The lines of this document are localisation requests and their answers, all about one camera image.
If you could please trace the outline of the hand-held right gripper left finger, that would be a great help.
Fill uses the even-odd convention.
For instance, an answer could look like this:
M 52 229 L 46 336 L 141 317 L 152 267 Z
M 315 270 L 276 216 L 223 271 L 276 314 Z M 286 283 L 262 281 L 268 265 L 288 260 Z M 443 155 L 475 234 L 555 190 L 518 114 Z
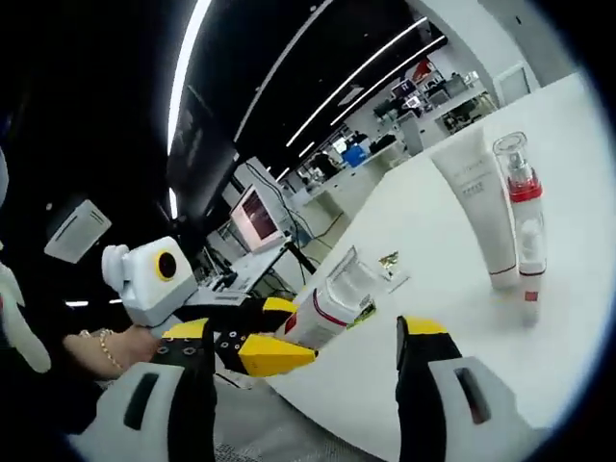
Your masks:
M 212 461 L 217 393 L 205 320 L 175 328 L 154 360 L 138 363 L 97 402 L 95 461 Z

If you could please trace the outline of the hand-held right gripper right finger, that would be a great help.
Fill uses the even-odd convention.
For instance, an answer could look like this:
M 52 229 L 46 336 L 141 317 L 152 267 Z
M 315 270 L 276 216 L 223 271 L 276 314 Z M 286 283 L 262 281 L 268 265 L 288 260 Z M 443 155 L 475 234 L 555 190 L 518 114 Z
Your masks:
M 524 420 L 510 388 L 432 320 L 397 318 L 401 461 L 522 461 Z

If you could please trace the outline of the person's left hand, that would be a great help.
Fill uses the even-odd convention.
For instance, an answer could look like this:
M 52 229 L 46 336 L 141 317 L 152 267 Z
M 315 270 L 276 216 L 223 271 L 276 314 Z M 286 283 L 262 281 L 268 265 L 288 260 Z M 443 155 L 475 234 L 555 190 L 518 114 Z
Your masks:
M 139 362 L 149 362 L 161 341 L 144 327 L 133 325 L 123 332 L 112 333 L 105 345 L 111 357 L 127 371 Z

